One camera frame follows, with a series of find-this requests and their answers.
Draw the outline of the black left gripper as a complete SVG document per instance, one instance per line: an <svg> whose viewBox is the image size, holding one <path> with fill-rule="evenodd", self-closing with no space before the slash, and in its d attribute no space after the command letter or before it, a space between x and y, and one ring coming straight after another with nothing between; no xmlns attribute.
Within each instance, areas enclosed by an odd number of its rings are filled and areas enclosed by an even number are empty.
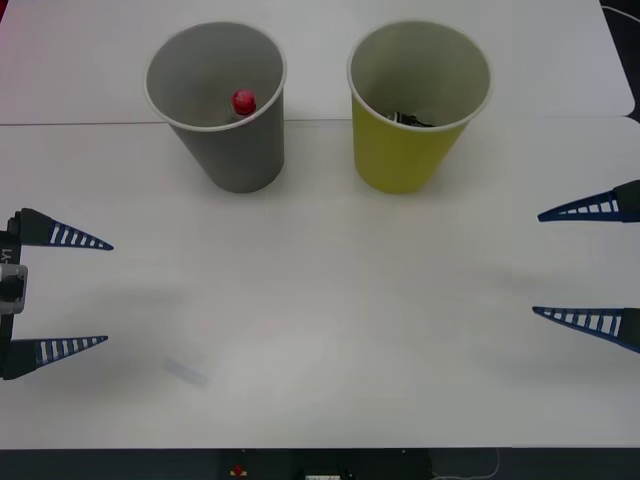
<svg viewBox="0 0 640 480"><path fill-rule="evenodd" d="M113 250L108 242L30 208L18 212L18 236L27 246ZM108 340L108 336L11 340L23 281L21 245L10 228L1 231L1 378L14 380Z"/></svg>

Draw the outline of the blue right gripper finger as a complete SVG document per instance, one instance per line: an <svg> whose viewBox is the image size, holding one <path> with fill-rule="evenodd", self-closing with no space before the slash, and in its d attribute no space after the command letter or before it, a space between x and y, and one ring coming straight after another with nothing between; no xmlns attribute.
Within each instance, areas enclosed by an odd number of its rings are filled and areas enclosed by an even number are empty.
<svg viewBox="0 0 640 480"><path fill-rule="evenodd" d="M639 352L638 308L554 308L533 306L532 311L558 325Z"/></svg>
<svg viewBox="0 0 640 480"><path fill-rule="evenodd" d="M571 201L540 213L539 222L591 221L639 222L639 181L634 180L612 190Z"/></svg>

